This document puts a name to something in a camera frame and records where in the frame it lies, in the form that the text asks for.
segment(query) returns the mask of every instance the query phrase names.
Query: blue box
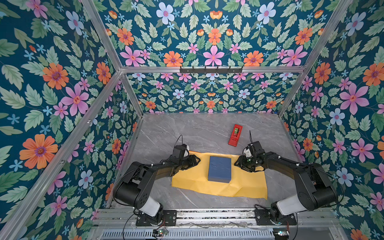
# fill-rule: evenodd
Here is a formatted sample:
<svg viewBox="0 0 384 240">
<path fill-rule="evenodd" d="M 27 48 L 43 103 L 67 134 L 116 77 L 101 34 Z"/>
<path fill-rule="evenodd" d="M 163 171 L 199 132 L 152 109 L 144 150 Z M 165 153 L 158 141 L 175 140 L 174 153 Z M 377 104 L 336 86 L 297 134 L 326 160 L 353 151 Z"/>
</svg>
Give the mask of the blue box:
<svg viewBox="0 0 384 240">
<path fill-rule="evenodd" d="M 208 181 L 229 183 L 231 181 L 231 159 L 227 157 L 210 157 Z"/>
</svg>

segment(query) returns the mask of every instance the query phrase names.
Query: gray marble surface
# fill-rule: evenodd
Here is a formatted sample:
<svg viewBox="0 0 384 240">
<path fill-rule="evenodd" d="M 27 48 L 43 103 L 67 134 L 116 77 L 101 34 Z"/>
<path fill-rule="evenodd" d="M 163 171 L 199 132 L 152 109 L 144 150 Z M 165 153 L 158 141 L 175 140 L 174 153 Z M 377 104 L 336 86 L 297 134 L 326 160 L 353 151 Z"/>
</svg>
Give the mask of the gray marble surface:
<svg viewBox="0 0 384 240">
<path fill-rule="evenodd" d="M 276 114 L 160 114 L 144 115 L 143 124 L 130 162 L 158 163 L 171 155 L 176 139 L 183 135 L 184 143 L 192 151 L 237 154 L 250 142 L 260 141 L 266 152 L 273 151 L 297 161 L 297 153 L 290 142 L 282 122 Z M 237 147 L 228 145 L 234 124 L 243 126 Z M 156 180 L 151 197 L 164 208 L 228 208 L 253 207 L 271 203 L 296 193 L 293 179 L 267 169 L 265 177 L 268 199 L 247 197 L 221 197 L 171 187 L 172 179 Z M 116 208 L 125 208 L 113 204 Z"/>
</svg>

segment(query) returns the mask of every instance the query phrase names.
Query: white cylinder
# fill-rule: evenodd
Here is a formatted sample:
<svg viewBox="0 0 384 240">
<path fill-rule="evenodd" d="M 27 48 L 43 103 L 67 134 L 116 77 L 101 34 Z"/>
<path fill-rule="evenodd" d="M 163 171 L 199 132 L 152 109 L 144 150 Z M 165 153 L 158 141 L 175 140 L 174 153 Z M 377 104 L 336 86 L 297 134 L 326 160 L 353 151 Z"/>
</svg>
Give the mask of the white cylinder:
<svg viewBox="0 0 384 240">
<path fill-rule="evenodd" d="M 277 202 L 277 208 L 283 215 L 290 215 L 294 212 L 307 210 L 300 202 L 297 194 L 287 197 L 286 199 Z"/>
<path fill-rule="evenodd" d="M 160 208 L 160 203 L 158 203 L 152 197 L 149 196 L 147 202 L 139 210 L 148 214 L 151 217 L 154 217 L 159 211 L 159 208 Z"/>
</svg>

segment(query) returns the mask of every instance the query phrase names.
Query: red box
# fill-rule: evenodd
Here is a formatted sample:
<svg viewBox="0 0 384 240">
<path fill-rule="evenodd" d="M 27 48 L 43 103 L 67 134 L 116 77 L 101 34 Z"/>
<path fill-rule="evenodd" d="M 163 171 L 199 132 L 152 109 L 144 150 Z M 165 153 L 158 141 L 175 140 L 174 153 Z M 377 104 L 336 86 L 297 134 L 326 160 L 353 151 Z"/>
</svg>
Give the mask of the red box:
<svg viewBox="0 0 384 240">
<path fill-rule="evenodd" d="M 232 130 L 231 137 L 229 138 L 229 142 L 228 142 L 229 145 L 237 147 L 237 143 L 239 141 L 242 129 L 243 129 L 243 126 L 235 124 L 235 126 L 233 127 L 233 130 Z"/>
</svg>

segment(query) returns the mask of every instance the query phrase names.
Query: yellow paper sheet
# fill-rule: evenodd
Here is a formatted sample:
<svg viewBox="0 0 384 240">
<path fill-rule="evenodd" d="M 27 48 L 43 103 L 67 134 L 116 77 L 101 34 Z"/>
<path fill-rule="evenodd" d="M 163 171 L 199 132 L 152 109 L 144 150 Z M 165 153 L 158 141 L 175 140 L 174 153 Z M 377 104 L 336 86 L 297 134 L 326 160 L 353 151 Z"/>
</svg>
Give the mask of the yellow paper sheet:
<svg viewBox="0 0 384 240">
<path fill-rule="evenodd" d="M 246 172 L 233 164 L 239 155 L 200 153 L 190 151 L 201 159 L 200 163 L 190 169 L 179 171 L 172 178 L 172 187 L 189 189 L 195 192 L 225 196 L 225 197 L 251 197 L 267 199 L 264 172 Z M 208 181 L 209 157 L 227 157 L 232 162 L 232 179 L 230 183 Z"/>
</svg>

